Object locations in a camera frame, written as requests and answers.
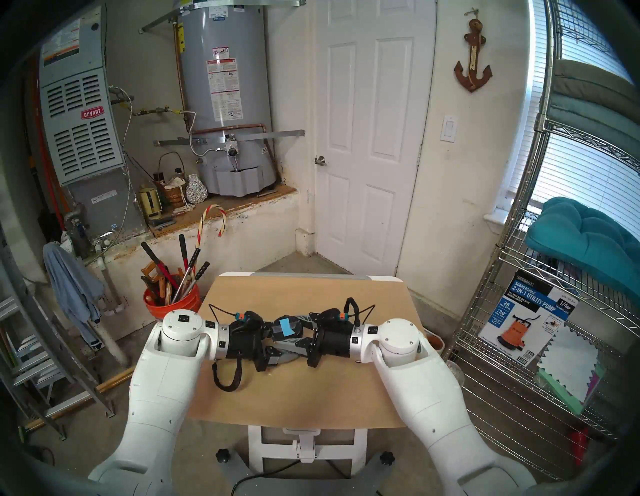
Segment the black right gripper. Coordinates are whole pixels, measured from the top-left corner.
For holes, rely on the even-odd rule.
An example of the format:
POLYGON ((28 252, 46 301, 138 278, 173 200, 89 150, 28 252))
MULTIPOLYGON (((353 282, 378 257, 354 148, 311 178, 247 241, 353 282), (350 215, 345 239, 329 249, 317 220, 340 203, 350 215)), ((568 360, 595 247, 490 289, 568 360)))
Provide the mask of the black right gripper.
POLYGON ((310 312, 294 315, 301 325, 317 325, 313 338, 288 338, 275 341, 275 349, 283 356, 307 357, 309 367, 317 367, 321 358, 331 355, 341 358, 350 357, 352 323, 324 323, 324 313, 310 312))

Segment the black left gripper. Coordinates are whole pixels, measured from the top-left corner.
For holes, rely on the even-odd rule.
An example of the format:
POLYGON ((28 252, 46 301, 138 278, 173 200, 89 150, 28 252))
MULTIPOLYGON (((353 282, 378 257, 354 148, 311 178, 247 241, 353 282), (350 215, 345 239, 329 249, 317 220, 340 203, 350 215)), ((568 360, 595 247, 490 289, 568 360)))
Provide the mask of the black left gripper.
POLYGON ((267 326, 264 323, 231 323, 227 358, 236 359, 237 370, 242 371, 241 360, 252 361, 257 372, 266 371, 267 367, 276 367, 290 363, 299 358, 299 354, 279 349, 267 349, 263 346, 263 333, 267 326))

